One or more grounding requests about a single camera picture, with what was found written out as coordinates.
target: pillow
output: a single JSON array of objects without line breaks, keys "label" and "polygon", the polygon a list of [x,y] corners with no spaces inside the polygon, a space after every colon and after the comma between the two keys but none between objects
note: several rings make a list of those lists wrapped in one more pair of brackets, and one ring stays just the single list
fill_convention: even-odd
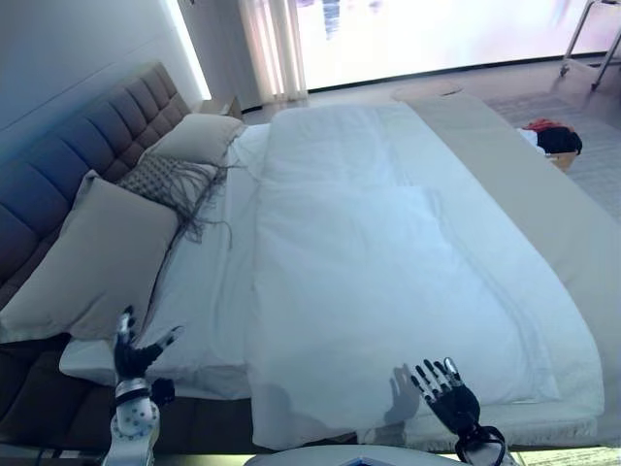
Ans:
[{"label": "pillow", "polygon": [[177,226],[170,209],[88,172],[58,240],[0,312],[0,342],[110,339],[129,305],[140,332]]},{"label": "pillow", "polygon": [[145,152],[194,163],[218,164],[244,124],[231,116],[189,114]]},{"label": "pillow", "polygon": [[155,154],[140,163],[116,184],[177,213],[180,231],[200,242],[204,221],[196,216],[199,204],[224,179],[226,170]]}]

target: white duvet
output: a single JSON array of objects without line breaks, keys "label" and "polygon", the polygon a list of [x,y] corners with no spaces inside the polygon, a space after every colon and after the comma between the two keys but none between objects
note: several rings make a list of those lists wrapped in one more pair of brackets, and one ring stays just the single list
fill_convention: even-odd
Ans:
[{"label": "white duvet", "polygon": [[[469,177],[466,212],[483,218],[463,227],[453,211],[460,203],[420,182],[417,163],[434,156],[447,162],[438,177]],[[563,317],[586,372],[581,389],[592,390],[554,420],[602,409],[599,357],[568,293],[406,106],[275,117],[254,266],[246,363],[257,445],[291,448],[411,418],[416,407],[399,406],[391,379],[423,358],[452,356],[483,405],[562,404],[540,305]],[[537,408],[526,413],[522,424],[537,422]],[[418,407],[404,440],[437,428],[430,419]]]}]

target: sheer curtain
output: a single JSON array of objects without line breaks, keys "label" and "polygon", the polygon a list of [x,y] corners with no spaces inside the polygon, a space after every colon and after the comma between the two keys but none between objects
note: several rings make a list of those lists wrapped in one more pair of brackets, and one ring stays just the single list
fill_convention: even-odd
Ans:
[{"label": "sheer curtain", "polygon": [[239,0],[263,103],[308,96],[295,0]]}]

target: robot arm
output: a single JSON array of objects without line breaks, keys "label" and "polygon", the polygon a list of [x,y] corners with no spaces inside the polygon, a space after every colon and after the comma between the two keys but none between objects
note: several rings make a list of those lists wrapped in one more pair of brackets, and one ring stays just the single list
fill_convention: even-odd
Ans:
[{"label": "robot arm", "polygon": [[424,366],[431,377],[416,366],[423,384],[416,376],[411,376],[411,381],[444,426],[459,436],[455,445],[459,459],[475,466],[517,466],[507,452],[503,434],[496,427],[479,425],[480,406],[453,360],[447,357],[443,364],[432,364],[425,359]]},{"label": "robot arm", "polygon": [[145,373],[155,359],[181,332],[175,327],[157,343],[135,349],[131,344],[132,308],[121,315],[114,343],[117,385],[116,413],[111,421],[112,443],[104,466],[148,466],[153,462],[153,446],[159,436],[159,409],[175,399],[172,381],[158,379],[153,386]]}]

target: upholstered headboard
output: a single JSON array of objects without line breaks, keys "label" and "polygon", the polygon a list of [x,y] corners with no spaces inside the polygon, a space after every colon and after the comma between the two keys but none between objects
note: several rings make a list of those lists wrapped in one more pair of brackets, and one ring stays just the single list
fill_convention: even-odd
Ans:
[{"label": "upholstered headboard", "polygon": [[44,258],[90,169],[115,181],[189,109],[151,63],[0,166],[0,309]]}]

